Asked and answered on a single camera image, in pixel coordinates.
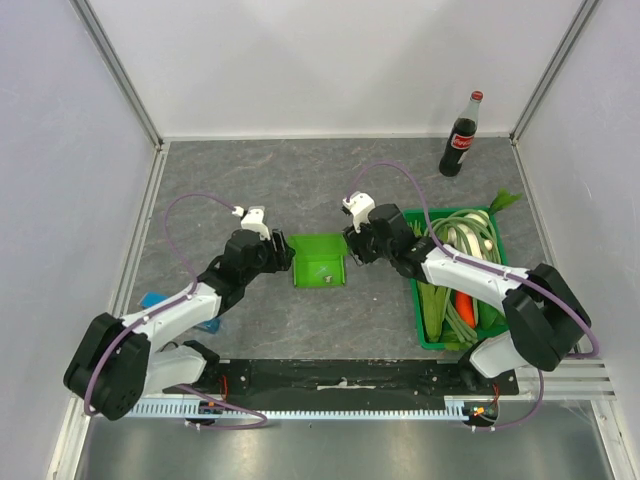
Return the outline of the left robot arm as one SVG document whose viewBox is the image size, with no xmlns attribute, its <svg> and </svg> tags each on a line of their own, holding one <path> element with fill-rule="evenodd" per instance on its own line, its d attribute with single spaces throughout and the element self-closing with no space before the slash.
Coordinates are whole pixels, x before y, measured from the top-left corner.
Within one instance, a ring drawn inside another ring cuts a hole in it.
<svg viewBox="0 0 640 480">
<path fill-rule="evenodd" d="M 195 341 L 172 350 L 164 345 L 226 313 L 258 275 L 289 270 L 293 257 L 279 230 L 268 239 L 235 231 L 223 253 L 184 290 L 121 318 L 96 316 L 64 373 L 64 386 L 83 399 L 87 413 L 109 420 L 125 416 L 141 397 L 176 385 L 211 392 L 220 378 L 216 355 Z"/>
</svg>

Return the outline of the green paper box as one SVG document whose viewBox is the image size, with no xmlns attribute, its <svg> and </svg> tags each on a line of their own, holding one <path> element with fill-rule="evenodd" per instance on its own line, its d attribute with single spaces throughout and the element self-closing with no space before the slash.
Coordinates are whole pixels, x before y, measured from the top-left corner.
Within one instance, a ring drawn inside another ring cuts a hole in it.
<svg viewBox="0 0 640 480">
<path fill-rule="evenodd" d="M 293 285 L 296 288 L 338 287 L 346 284 L 345 257 L 348 254 L 344 238 L 339 233 L 299 234 L 288 238 L 295 250 Z M 333 272 L 333 283 L 323 284 L 316 273 L 327 266 Z"/>
</svg>

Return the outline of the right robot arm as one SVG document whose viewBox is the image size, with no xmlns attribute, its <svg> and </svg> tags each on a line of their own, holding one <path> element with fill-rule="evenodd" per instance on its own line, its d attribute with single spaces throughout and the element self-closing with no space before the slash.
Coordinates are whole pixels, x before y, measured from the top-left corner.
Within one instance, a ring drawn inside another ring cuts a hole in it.
<svg viewBox="0 0 640 480">
<path fill-rule="evenodd" d="M 507 332 L 480 341 L 458 368 L 459 384 L 469 393 L 523 366 L 555 370 L 590 328 L 580 302 L 550 265 L 510 268 L 418 237 L 396 205 L 378 205 L 366 194 L 343 199 L 342 209 L 352 220 L 343 235 L 359 263 L 383 258 L 405 278 L 465 293 L 505 317 Z"/>
</svg>

